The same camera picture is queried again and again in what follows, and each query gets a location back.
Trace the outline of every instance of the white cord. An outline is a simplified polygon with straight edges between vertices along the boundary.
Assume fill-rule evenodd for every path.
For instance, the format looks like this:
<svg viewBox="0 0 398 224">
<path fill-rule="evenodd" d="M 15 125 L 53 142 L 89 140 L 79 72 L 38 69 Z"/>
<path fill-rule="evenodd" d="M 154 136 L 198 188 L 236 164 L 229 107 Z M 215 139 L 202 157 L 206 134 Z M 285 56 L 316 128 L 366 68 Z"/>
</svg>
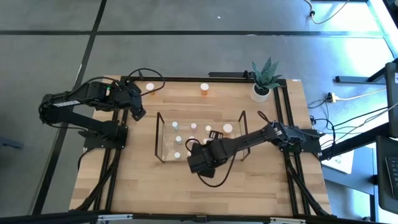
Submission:
<svg viewBox="0 0 398 224">
<path fill-rule="evenodd" d="M 340 97 L 336 96 L 336 100 L 353 100 L 353 99 L 360 98 L 362 96 L 368 96 L 370 94 L 377 93 L 377 92 L 385 90 L 385 89 L 386 88 L 382 88 L 380 90 L 375 90 L 375 91 L 372 91 L 372 92 L 369 92 L 369 93 L 365 93 L 365 94 L 362 94 L 362 95 L 359 95 L 359 96 L 353 96 L 353 97 L 350 97 L 350 98 L 340 98 Z"/>
<path fill-rule="evenodd" d="M 347 3 L 348 3 L 350 0 L 347 0 L 347 1 L 343 4 L 343 6 L 342 6 L 339 10 L 337 10 L 336 13 L 334 13 L 331 17 L 329 17 L 329 19 L 327 19 L 327 20 L 325 20 L 325 21 L 322 21 L 322 22 L 315 22 L 315 20 L 314 20 L 314 18 L 313 18 L 313 15 L 315 14 L 315 11 L 313 10 L 312 4 L 310 3 L 309 0 L 304 0 L 304 1 L 310 6 L 310 15 L 311 15 L 311 18 L 312 18 L 312 22 L 319 25 L 319 24 L 322 24 L 322 23 L 324 23 L 324 22 L 329 21 L 329 20 L 330 20 L 331 18 L 333 18 L 336 14 L 338 14 L 338 13 L 344 8 L 344 6 L 347 5 Z"/>
<path fill-rule="evenodd" d="M 353 128 L 351 131 L 347 132 L 345 135 L 343 135 L 342 137 L 340 137 L 339 139 L 337 139 L 336 142 L 338 142 L 340 139 L 342 139 L 342 138 L 344 138 L 345 136 L 347 136 L 349 133 L 352 133 L 355 129 L 364 126 L 364 125 L 365 125 L 366 123 L 368 123 L 369 121 L 372 121 L 372 120 L 374 120 L 374 119 L 380 117 L 382 114 L 388 112 L 389 110 L 393 109 L 393 108 L 396 107 L 397 105 L 398 105 L 398 103 L 392 105 L 390 108 L 384 110 L 383 112 L 378 113 L 378 114 L 376 114 L 376 115 L 374 115 L 374 116 L 372 116 L 372 117 L 366 119 L 362 124 L 360 124 L 359 126 Z"/>
</svg>

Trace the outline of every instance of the desk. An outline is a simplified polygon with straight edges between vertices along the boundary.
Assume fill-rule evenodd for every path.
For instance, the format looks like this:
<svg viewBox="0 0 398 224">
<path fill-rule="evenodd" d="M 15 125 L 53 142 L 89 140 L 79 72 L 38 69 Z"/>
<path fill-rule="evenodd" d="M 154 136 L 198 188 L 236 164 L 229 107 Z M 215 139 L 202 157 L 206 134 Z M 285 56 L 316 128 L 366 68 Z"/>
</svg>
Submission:
<svg viewBox="0 0 398 224">
<path fill-rule="evenodd" d="M 145 90 L 147 82 L 136 82 Z M 244 216 L 291 216 L 292 208 L 282 153 L 271 143 L 252 147 L 245 161 L 236 161 L 226 183 L 216 189 L 205 186 L 195 174 L 191 174 L 186 162 L 161 163 L 154 155 L 157 112 L 165 122 L 197 120 L 198 123 L 236 121 L 246 111 L 249 132 L 266 124 L 257 115 L 264 112 L 270 120 L 277 120 L 274 93 L 264 103 L 250 99 L 252 83 L 209 82 L 207 96 L 200 94 L 200 82 L 166 82 L 155 95 L 143 96 L 147 114 L 136 122 L 130 114 L 126 147 L 122 150 L 112 212 L 207 214 Z M 287 80 L 295 125 L 311 128 L 307 104 L 298 80 Z M 282 103 L 285 121 L 287 115 Z M 112 113 L 95 111 L 95 119 L 112 119 Z M 104 149 L 95 149 L 81 162 L 70 208 L 76 208 L 89 195 L 98 181 Z M 330 211 L 322 168 L 319 161 L 307 153 L 301 154 L 306 185 L 318 203 Z M 219 183 L 228 164 L 219 167 L 211 184 Z M 295 193 L 298 210 L 303 213 L 300 190 Z M 106 194 L 102 194 L 100 208 L 104 208 Z"/>
</svg>

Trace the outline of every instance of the potted plant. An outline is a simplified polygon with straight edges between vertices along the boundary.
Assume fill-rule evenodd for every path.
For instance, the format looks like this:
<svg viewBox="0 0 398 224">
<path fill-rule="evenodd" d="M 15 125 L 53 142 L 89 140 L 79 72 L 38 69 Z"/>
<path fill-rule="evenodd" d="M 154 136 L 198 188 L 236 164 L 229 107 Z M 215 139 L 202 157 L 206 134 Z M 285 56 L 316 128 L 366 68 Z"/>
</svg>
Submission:
<svg viewBox="0 0 398 224">
<path fill-rule="evenodd" d="M 251 76 L 256 83 L 253 85 L 250 97 L 252 100 L 261 103 L 268 99 L 269 90 L 280 86 L 276 81 L 281 75 L 274 75 L 278 62 L 272 64 L 269 57 L 261 72 L 258 71 L 257 65 L 254 62 L 251 62 L 251 65 L 254 70 L 251 72 Z"/>
</svg>

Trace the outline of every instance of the gray floor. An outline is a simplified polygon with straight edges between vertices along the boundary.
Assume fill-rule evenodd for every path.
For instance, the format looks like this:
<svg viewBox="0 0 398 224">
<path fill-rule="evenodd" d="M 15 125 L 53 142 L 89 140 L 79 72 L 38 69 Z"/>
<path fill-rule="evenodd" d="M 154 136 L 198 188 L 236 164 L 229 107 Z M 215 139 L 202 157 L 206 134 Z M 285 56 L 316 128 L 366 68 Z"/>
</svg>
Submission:
<svg viewBox="0 0 398 224">
<path fill-rule="evenodd" d="M 0 30 L 90 30 L 100 2 L 3 0 Z M 340 6 L 335 2 L 315 3 L 317 19 L 327 17 L 331 9 Z M 340 15 L 322 26 L 306 19 L 308 10 L 302 0 L 117 0 L 108 1 L 99 29 L 379 31 L 365 3 L 349 3 Z M 57 132 L 40 123 L 37 107 L 43 94 L 73 86 L 87 41 L 87 36 L 0 36 L 0 135 L 25 144 L 22 150 L 1 148 L 0 217 L 30 211 Z M 307 102 L 319 100 L 329 91 L 350 97 L 377 90 L 381 86 L 338 85 L 333 78 L 369 76 L 393 59 L 383 38 L 99 36 L 84 80 L 126 75 L 139 67 L 150 67 L 167 76 L 205 77 L 208 72 L 249 70 L 251 61 L 261 64 L 269 56 L 280 62 L 277 73 L 303 81 Z M 385 104 L 384 92 L 339 102 L 329 105 L 330 119 L 339 123 Z M 75 111 L 89 116 L 93 110 L 83 107 Z M 321 108 L 310 113 L 317 118 L 325 117 Z M 68 210 L 82 145 L 83 139 L 76 131 L 68 131 L 45 213 Z M 352 219 L 369 215 L 367 195 L 329 182 L 326 186 L 335 215 Z"/>
</svg>

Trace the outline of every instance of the wooden table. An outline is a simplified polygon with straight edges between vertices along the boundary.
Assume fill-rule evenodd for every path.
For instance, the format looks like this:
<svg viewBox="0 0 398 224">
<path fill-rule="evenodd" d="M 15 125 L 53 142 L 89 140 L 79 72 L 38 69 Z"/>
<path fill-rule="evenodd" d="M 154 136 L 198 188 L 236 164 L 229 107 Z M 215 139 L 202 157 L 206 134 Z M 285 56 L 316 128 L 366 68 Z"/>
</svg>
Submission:
<svg viewBox="0 0 398 224">
<path fill-rule="evenodd" d="M 136 82 L 145 91 L 147 82 Z M 236 121 L 246 111 L 249 132 L 261 129 L 265 121 L 257 115 L 264 112 L 277 120 L 273 92 L 265 103 L 255 103 L 249 93 L 252 83 L 209 83 L 207 96 L 200 94 L 199 82 L 166 82 L 155 95 L 143 96 L 147 114 L 134 121 L 130 114 L 126 147 L 122 150 L 112 201 L 112 212 L 291 216 L 289 188 L 282 153 L 269 142 L 252 147 L 245 161 L 235 161 L 228 180 L 218 188 L 210 188 L 191 174 L 186 162 L 161 163 L 154 155 L 157 112 L 165 122 L 192 119 L 198 123 Z M 287 88 L 295 125 L 311 128 L 307 104 L 299 80 L 287 80 Z M 283 94 L 280 101 L 287 120 Z M 94 118 L 111 120 L 112 113 L 95 111 Z M 70 208 L 76 208 L 89 195 L 100 175 L 104 149 L 87 154 L 80 166 Z M 323 180 L 322 168 L 312 154 L 301 154 L 305 183 L 317 202 L 331 212 Z M 217 169 L 211 184 L 218 184 L 229 164 Z M 100 208 L 104 208 L 104 188 Z M 298 209 L 303 213 L 300 190 L 296 186 Z"/>
</svg>

